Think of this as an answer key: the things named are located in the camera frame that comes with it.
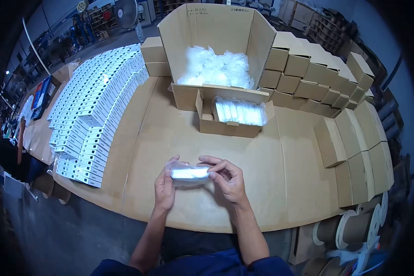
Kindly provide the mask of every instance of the plastic wrapped item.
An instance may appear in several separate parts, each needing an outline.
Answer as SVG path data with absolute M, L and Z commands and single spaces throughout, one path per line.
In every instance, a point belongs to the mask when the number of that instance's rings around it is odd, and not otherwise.
M 248 57 L 243 53 L 226 51 L 215 55 L 211 47 L 189 47 L 186 50 L 188 60 L 186 73 L 178 84 L 198 85 L 203 83 L 243 87 L 253 89 L 255 81 L 248 75 Z
M 174 187 L 197 186 L 208 182 L 208 166 L 192 166 L 184 162 L 176 161 L 168 164 Z
M 216 108 L 216 120 L 226 123 L 229 121 L 240 124 L 249 124 L 264 126 L 267 122 L 267 114 L 265 113 L 265 103 L 257 105 L 253 102 L 244 100 L 223 99 L 216 96 L 213 99 L 213 105 Z

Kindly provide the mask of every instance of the concrete floor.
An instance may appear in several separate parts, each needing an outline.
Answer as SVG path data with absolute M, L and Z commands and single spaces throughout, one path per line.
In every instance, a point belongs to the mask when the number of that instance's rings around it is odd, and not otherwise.
M 155 26 L 144 28 L 144 36 L 159 36 Z M 67 58 L 86 59 L 109 49 L 138 43 L 135 31 L 120 33 L 99 41 Z M 54 72 L 62 63 L 50 68 Z M 37 78 L 39 83 L 47 76 Z M 99 262 L 111 258 L 127 263 L 146 224 L 105 210 L 72 195 L 67 205 L 38 193 L 36 202 L 27 191 L 22 199 L 3 193 L 3 204 L 20 242 L 32 275 L 89 275 Z M 169 230 L 171 235 L 187 231 Z M 225 234 L 203 233 L 203 239 L 227 239 Z M 291 230 L 264 233 L 271 255 L 288 259 Z

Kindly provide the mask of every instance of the forearm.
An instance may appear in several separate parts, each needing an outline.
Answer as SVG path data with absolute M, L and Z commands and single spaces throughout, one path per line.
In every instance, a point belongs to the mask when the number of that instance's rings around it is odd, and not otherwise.
M 241 204 L 235 205 L 235 226 L 239 249 L 245 265 L 249 265 L 259 259 L 270 257 L 267 242 L 256 222 L 255 214 L 246 199 Z
M 155 267 L 161 250 L 166 218 L 167 211 L 154 208 L 149 223 L 133 251 L 129 265 L 137 268 L 142 273 Z

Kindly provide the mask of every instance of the white pipe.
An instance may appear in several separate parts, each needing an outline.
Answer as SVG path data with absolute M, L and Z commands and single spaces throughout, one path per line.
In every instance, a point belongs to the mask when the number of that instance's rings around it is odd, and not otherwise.
M 32 44 L 32 40 L 31 40 L 31 38 L 29 37 L 28 29 L 26 29 L 26 23 L 25 23 L 25 18 L 24 18 L 24 17 L 22 18 L 22 21 L 23 21 L 23 27 L 25 28 L 26 36 L 28 37 L 29 43 L 31 44 L 32 49 L 34 50 L 35 55 L 37 56 L 37 58 L 38 58 L 38 60 L 40 61 L 41 65 L 43 65 L 43 67 L 44 67 L 44 69 L 46 70 L 46 72 L 47 72 L 49 75 L 51 75 L 51 73 L 49 72 L 49 70 L 46 68 L 46 65 L 44 65 L 44 63 L 41 61 L 41 58 L 40 58 L 40 56 L 38 55 L 37 50 L 35 50 L 35 47 L 34 47 L 34 45 Z

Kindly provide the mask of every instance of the plastic bag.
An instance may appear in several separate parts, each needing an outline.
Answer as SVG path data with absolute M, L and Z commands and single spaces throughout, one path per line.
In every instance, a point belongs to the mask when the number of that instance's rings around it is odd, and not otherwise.
M 208 182 L 208 166 L 192 166 L 176 161 L 166 165 L 166 169 L 170 170 L 174 187 L 197 186 Z

